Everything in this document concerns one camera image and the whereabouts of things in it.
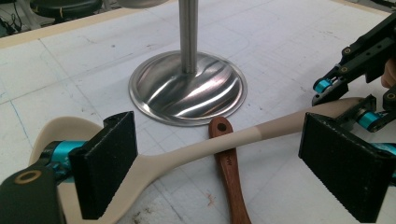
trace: floor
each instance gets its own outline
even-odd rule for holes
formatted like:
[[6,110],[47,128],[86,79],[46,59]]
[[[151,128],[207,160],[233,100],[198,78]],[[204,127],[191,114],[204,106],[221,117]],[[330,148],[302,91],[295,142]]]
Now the floor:
[[[392,8],[379,5],[371,0],[346,0],[346,1],[366,7],[376,8],[386,12],[393,12]],[[117,3],[117,0],[110,0],[109,3],[111,5],[111,10],[120,8],[120,6]],[[105,10],[101,9],[96,13],[102,13],[102,12],[105,12]],[[26,17],[21,11],[21,8],[18,6],[18,4],[16,5],[16,8],[14,7],[14,4],[1,4],[0,18],[9,24],[13,24],[13,23],[21,24],[21,32],[27,32],[30,30],[30,27],[26,25],[27,24]],[[35,15],[35,18],[37,19],[41,27],[50,26],[53,23],[53,19],[43,18],[37,15]]]
[[[379,10],[382,10],[382,11],[386,11],[386,12],[393,12],[394,11],[393,8],[387,7],[388,5],[384,6],[384,5],[381,5],[381,4],[377,4],[377,3],[375,3],[374,1],[371,1],[371,0],[346,0],[346,1],[351,2],[351,3],[356,3],[356,4],[359,4],[359,5],[362,5],[362,6],[366,6],[366,7],[376,8],[376,9],[379,9]],[[384,4],[386,4],[386,2],[388,2],[391,5],[395,1],[394,0],[388,0],[388,1],[385,0],[383,2],[384,2]]]
[[[117,3],[117,0],[109,0],[109,4],[110,4],[110,9],[105,9],[104,7],[102,7],[100,10],[95,12],[95,14],[120,8],[120,6]],[[36,14],[34,14],[34,17],[41,27],[51,26],[54,21],[54,19],[40,17]],[[12,3],[0,4],[0,18],[4,22],[10,24],[14,29],[15,29],[14,24],[17,24],[17,26],[21,27],[20,32],[17,31],[18,29],[15,29],[14,35],[31,30],[30,27],[28,26],[28,20],[26,16],[24,15],[23,11],[21,10],[21,7],[18,4],[12,4]]]

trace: work table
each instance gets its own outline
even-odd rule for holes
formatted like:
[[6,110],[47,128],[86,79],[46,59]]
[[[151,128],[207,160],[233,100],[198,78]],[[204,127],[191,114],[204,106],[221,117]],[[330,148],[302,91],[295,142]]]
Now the work table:
[[[233,62],[247,79],[247,99],[229,117],[241,130],[311,106],[312,86],[341,50],[388,16],[345,1],[202,0],[198,50]],[[176,127],[148,118],[132,103],[128,82],[146,59],[179,49],[178,4],[118,9],[0,39],[0,181],[28,164],[41,128],[74,116],[103,119],[133,110],[140,154],[153,155],[208,138],[207,126]],[[379,79],[358,78],[345,96],[377,98]],[[395,122],[368,142],[394,142]],[[253,223],[358,223],[298,158],[301,134],[237,149],[242,190]],[[389,188],[377,223],[395,223]],[[229,223],[213,157],[153,182],[119,223]]]

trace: wooden spoon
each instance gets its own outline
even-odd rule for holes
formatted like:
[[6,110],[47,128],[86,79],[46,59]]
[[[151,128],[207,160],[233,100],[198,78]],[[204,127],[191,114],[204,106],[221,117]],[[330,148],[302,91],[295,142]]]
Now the wooden spoon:
[[[209,137],[219,137],[233,132],[230,121],[224,117],[217,117],[209,123]],[[228,206],[230,209],[232,224],[250,224],[248,210],[245,207],[242,195],[241,183],[239,180],[238,158],[236,148],[231,148],[215,154],[221,179],[227,193]]]

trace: metal pole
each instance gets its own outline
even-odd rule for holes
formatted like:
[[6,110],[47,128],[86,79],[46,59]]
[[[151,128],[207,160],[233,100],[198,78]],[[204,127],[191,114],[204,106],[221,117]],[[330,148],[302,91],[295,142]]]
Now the metal pole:
[[181,69],[195,74],[197,70],[198,0],[178,1],[180,19]]

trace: stainless steel base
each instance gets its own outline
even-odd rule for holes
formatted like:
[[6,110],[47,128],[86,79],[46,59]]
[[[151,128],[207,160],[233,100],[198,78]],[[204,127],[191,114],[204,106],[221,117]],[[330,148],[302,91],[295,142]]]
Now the stainless steel base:
[[154,56],[130,79],[134,104],[153,119],[176,126],[207,124],[232,114],[245,100],[247,83],[229,61],[198,52],[195,74],[182,72],[180,51]]

